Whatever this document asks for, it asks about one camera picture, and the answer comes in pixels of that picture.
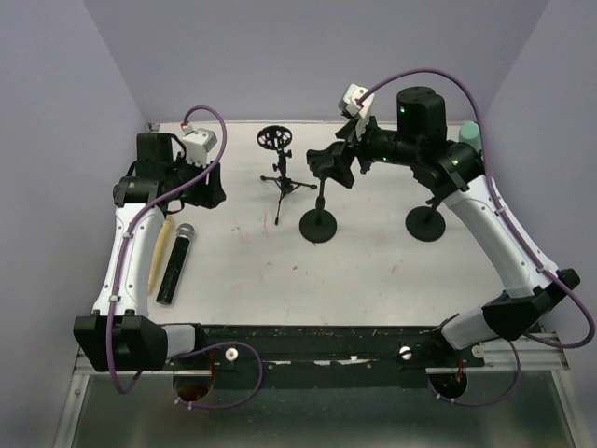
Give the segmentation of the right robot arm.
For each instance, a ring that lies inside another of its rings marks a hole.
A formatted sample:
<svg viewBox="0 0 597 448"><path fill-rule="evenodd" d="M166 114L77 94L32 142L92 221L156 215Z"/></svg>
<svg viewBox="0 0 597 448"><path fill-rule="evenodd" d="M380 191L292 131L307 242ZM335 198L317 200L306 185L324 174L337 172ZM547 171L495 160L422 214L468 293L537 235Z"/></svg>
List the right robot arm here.
<svg viewBox="0 0 597 448"><path fill-rule="evenodd" d="M381 128L371 112L372 91L349 85L339 103L347 124L313 169L350 188L351 165L363 173L375 162L407 166L414 179L429 189L426 206L412 209L406 219L410 234L435 241L445 231L437 206L445 204L479 244L503 285L494 300L456 315L439 327L429 345L430 357L451 365L464 348L494 338L514 341L563 299L572 297L580 279L561 269L510 217L479 148L447 135L444 98L428 87L410 87L396 96L397 128Z"/></svg>

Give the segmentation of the teal microphone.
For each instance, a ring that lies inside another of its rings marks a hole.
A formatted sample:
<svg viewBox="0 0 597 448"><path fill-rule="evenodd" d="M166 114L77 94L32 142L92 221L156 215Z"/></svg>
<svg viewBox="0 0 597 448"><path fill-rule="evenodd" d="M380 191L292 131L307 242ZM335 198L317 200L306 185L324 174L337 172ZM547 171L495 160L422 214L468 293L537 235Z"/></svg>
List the teal microphone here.
<svg viewBox="0 0 597 448"><path fill-rule="evenodd" d="M460 142L472 146L476 151L481 151L481 135L479 126L475 121L465 122L460 127L458 139Z"/></svg>

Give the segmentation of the black silver-head microphone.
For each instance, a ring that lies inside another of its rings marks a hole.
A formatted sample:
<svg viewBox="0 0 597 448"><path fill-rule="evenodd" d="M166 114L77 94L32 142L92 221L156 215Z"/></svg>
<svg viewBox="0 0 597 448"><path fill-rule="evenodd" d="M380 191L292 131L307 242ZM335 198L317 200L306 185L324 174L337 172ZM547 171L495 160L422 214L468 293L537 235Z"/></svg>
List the black silver-head microphone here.
<svg viewBox="0 0 597 448"><path fill-rule="evenodd" d="M185 265L188 249L195 237L195 229L189 223L183 223L176 229L174 245L168 259L156 302L160 305L171 305L178 281Z"/></svg>

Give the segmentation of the beige microphone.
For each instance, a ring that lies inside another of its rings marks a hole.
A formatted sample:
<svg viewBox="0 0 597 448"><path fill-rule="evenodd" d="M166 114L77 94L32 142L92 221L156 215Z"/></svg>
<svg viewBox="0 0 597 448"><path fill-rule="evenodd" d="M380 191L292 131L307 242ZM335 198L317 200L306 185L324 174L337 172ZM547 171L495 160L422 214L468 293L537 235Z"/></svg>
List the beige microphone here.
<svg viewBox="0 0 597 448"><path fill-rule="evenodd" d="M148 277L148 282L147 282L147 293L148 294L152 293L152 291L156 285L156 282L158 279L158 274L160 272L160 265L161 265L162 259L163 259L164 247L166 246L166 243L172 233L173 225L174 225L174 218L172 215L168 215L162 224L162 228L160 230L158 239L157 239L155 247L154 247L153 257L151 260L150 272L149 272L149 277Z"/></svg>

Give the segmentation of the black round-base clip stand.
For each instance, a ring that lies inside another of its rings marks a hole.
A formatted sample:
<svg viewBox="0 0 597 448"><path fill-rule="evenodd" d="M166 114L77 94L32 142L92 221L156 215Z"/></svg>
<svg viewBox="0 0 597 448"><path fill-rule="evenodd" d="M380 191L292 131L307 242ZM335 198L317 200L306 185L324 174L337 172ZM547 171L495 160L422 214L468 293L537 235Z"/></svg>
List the black round-base clip stand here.
<svg viewBox="0 0 597 448"><path fill-rule="evenodd" d="M319 179L319 191L315 207L307 211L299 222L300 234L314 244L325 243L333 238L337 231L337 220L326 210L325 185L329 178L321 175L326 149L307 151L307 163L314 176Z"/></svg>

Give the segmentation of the black tripod shock-mount stand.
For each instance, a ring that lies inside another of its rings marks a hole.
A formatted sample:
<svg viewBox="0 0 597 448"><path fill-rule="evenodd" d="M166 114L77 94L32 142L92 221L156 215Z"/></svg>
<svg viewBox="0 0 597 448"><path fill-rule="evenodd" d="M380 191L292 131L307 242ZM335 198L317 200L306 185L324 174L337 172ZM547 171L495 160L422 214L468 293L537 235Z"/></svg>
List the black tripod shock-mount stand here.
<svg viewBox="0 0 597 448"><path fill-rule="evenodd" d="M274 225L279 225L280 211L283 199L299 188L318 189L315 184L298 182L287 175L287 160L293 157L292 151L287 147L292 143L292 132L281 125L270 125L261 129L257 133L257 144L266 149L276 152L278 161L272 165L272 170L277 176L262 175L260 180L263 182L273 182L280 190L277 203Z"/></svg>

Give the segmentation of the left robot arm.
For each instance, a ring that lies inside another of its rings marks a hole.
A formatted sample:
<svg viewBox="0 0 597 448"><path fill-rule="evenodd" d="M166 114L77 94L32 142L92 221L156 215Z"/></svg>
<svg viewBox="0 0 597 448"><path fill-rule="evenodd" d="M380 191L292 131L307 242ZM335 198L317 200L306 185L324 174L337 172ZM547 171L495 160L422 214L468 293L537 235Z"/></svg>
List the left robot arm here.
<svg viewBox="0 0 597 448"><path fill-rule="evenodd" d="M226 199L220 165L207 160L214 132L187 126L182 137L140 133L136 159L113 188L116 231L104 285L74 336L99 372L157 371L175 357L188 369L206 359L197 324L159 325L148 317L154 249L171 202L213 209Z"/></svg>

